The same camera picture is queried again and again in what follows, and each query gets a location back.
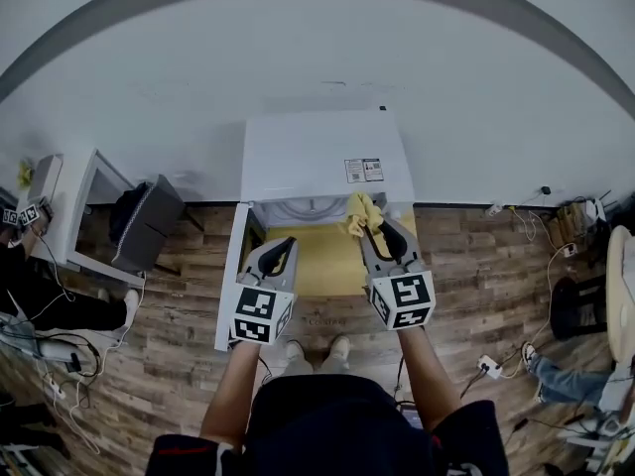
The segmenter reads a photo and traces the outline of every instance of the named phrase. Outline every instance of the black shirt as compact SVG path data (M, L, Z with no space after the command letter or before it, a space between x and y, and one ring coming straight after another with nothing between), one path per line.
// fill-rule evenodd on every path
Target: black shirt
M22 244L11 249L0 244L0 311L11 315L18 313L7 291L11 292L14 300L22 309L24 309L23 305L29 304L23 298L23 291L28 288L29 275Z
M267 383L254 400L244 452L231 448L164 435L146 474L509 474L492 402L464 406L425 432L410 426L379 385L350 375Z

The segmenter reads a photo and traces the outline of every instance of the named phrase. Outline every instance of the power strip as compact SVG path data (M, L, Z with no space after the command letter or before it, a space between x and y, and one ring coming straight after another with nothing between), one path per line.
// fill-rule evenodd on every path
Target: power strip
M53 390L53 393L55 393L58 396L58 398L62 400L66 398L66 392L60 387L58 383L55 382L55 380L53 379L53 376L49 377L49 379L47 380L47 383L49 387Z
M478 368L484 371L492 379L498 379L502 372L500 365L484 354L478 359Z

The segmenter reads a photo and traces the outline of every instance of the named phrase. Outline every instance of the electrical outlet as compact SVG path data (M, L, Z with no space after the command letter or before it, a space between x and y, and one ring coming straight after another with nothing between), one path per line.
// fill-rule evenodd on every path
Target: electrical outlet
M500 365L486 354L478 359L477 367L480 370L484 370L485 373L492 379L498 379L500 377L500 373L502 372Z
M59 399L64 400L66 398L65 391L60 388L60 385L55 382L53 377L49 377L49 387L53 390L53 393L55 393Z
M503 211L503 205L498 201L494 201L494 203L487 208L485 213L487 213L488 217L493 217L496 213L500 213L501 211Z
M577 246L575 243L568 243L567 246L563 249L563 254L566 258L570 258L577 254Z

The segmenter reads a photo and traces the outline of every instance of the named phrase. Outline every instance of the yellow towel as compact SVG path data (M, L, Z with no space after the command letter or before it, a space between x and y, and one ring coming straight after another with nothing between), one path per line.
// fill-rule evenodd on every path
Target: yellow towel
M366 192L354 192L350 195L346 205L348 234L361 238L364 236L364 226L368 226L372 234L377 234L379 232L377 228L383 221L379 206L373 204L373 200Z

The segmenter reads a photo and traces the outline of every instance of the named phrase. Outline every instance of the white shoe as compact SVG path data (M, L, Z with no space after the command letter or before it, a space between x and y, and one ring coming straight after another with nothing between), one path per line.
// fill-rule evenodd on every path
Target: white shoe
M287 360L292 362L293 360L305 359L305 350L297 340L290 340L287 342Z
M126 296L124 297L124 302L126 303L126 322L125 322L125 326L126 328L129 328L130 326L132 326L132 321L135 320L135 315L137 313L137 310L139 309L139 293L137 293L135 290L130 290L128 291L128 293L126 293Z
M523 358L523 363L525 364L525 368L527 372L531 373L531 365L532 360L536 357L536 348L530 344L529 342L525 342L520 349L521 358Z
M348 361L348 353L350 352L350 339L347 336L339 335L330 346L328 356L339 360Z
M538 388L536 389L536 393L534 394L534 402L538 404L544 404L545 399L543 399L543 383L538 382Z
M110 295L105 289L99 289L99 291L97 292L97 297L102 301L105 301L106 303L110 303Z

